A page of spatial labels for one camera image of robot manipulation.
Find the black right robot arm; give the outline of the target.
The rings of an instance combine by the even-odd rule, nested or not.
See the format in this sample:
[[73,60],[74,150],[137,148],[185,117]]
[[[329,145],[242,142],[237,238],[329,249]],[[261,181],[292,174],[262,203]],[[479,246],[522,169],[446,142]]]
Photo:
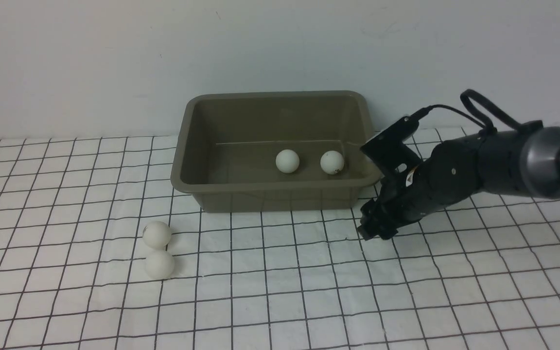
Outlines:
[[447,140],[425,160],[405,144],[413,132],[392,126],[361,148],[383,173],[380,194],[360,208],[365,240],[391,239],[475,193],[560,199],[560,127]]

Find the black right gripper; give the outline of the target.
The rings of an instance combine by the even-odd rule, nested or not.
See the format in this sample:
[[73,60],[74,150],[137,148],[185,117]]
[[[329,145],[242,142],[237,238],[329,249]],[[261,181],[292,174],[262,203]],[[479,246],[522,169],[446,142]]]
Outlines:
[[356,230],[364,241],[389,241],[400,228],[464,201],[479,188],[472,164],[425,161],[405,175],[384,180],[380,195],[360,208],[362,218]]

